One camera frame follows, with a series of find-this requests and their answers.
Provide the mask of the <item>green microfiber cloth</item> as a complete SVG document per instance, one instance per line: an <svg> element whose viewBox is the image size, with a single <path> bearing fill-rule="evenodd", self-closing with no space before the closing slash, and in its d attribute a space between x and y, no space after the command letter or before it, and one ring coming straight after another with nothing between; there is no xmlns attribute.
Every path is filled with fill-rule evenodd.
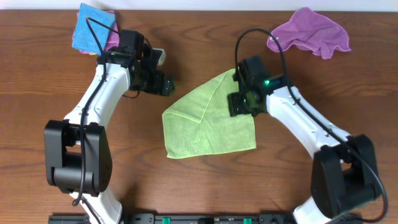
<svg viewBox="0 0 398 224"><path fill-rule="evenodd" d="M228 95L238 91L234 70L198 86L162 113L167 157L225 154L256 148L250 114L231 117Z"/></svg>

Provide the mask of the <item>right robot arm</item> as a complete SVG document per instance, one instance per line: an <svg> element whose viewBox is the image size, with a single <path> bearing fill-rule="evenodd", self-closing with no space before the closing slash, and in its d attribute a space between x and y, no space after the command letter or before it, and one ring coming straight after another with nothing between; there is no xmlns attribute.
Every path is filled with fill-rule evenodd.
<svg viewBox="0 0 398 224"><path fill-rule="evenodd" d="M310 198L292 213L296 223L359 223L349 212L378 199L374 146L365 135L352 136L320 114L285 75L271 76L260 56L238 63L228 95L231 116L267 113L279 120L310 154Z"/></svg>

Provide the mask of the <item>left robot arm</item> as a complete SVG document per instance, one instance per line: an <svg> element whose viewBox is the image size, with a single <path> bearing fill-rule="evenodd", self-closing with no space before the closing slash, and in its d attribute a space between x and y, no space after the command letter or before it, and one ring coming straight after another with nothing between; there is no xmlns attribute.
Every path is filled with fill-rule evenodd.
<svg viewBox="0 0 398 224"><path fill-rule="evenodd" d="M44 129L46 177L49 185L73 197L84 215L51 215L49 223L122 223L123 206L109 182L113 169L106 128L128 90L169 96L172 77L157 69L163 49L152 48L134 30L119 31L119 44L97 59L87 91L63 120L50 120Z"/></svg>

